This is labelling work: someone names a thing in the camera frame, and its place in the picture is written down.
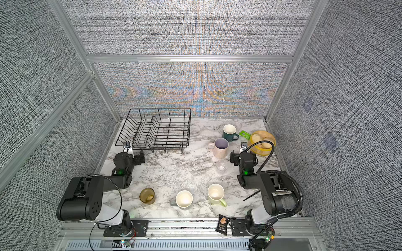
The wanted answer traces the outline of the pink ceramic mug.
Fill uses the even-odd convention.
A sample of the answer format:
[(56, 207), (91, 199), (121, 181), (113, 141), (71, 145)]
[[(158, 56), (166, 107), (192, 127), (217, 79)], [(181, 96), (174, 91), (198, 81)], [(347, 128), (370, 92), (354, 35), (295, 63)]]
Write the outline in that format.
[(212, 150), (213, 156), (217, 159), (224, 159), (227, 156), (229, 142), (224, 138), (216, 139), (215, 142), (208, 144), (208, 149)]

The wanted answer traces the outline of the dark green ceramic mug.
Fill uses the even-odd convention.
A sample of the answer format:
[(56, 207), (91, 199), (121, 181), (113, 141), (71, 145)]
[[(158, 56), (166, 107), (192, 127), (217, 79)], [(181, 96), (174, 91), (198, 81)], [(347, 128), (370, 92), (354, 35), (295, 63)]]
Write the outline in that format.
[(228, 142), (237, 141), (239, 139), (239, 135), (236, 134), (236, 127), (232, 124), (227, 124), (223, 127), (223, 138)]

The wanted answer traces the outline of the black wire dish rack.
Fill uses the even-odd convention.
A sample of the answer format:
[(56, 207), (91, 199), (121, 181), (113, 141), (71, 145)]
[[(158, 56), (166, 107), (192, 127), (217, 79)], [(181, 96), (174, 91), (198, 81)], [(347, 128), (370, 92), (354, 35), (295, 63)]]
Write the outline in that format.
[(180, 150), (189, 146), (190, 108), (133, 108), (122, 125), (115, 145), (152, 152)]

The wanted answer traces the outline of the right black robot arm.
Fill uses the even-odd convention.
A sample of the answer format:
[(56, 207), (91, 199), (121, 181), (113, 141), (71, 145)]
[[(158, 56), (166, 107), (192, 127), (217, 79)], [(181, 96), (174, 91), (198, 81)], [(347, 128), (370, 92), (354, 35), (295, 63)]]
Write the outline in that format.
[(243, 189), (256, 189), (253, 195), (260, 193), (262, 199), (261, 205), (249, 210), (243, 220), (238, 220), (234, 236), (244, 234), (242, 226), (250, 235), (256, 235), (279, 219), (296, 215), (303, 207), (303, 193), (293, 177), (280, 170), (263, 170), (271, 156), (269, 154), (255, 170), (259, 160), (254, 153), (243, 151), (230, 154), (230, 162), (239, 167), (237, 179), (240, 186)]

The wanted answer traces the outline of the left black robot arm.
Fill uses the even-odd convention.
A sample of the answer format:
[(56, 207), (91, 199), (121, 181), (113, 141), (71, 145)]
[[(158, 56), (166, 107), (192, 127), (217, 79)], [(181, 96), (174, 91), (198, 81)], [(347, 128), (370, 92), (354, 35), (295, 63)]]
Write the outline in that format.
[(131, 220), (129, 212), (119, 206), (103, 205), (103, 193), (129, 188), (136, 165), (145, 162), (143, 150), (120, 152), (113, 159), (115, 168), (109, 176), (89, 174), (71, 179), (56, 211), (60, 221), (94, 221), (104, 237), (145, 237), (148, 220)]

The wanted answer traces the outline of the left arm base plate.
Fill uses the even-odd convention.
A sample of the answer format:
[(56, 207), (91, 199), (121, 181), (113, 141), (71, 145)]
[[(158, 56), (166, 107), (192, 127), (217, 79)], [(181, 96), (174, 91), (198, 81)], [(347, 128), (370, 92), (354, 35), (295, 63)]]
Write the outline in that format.
[(132, 220), (131, 226), (115, 225), (105, 227), (103, 237), (145, 237), (149, 220)]

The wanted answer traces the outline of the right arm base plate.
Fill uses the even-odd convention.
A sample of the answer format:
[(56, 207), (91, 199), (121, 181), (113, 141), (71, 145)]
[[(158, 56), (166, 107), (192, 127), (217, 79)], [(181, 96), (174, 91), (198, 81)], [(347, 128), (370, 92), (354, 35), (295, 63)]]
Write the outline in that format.
[(230, 227), (232, 236), (244, 237), (251, 236), (247, 230), (247, 222), (245, 219), (233, 218), (230, 220)]

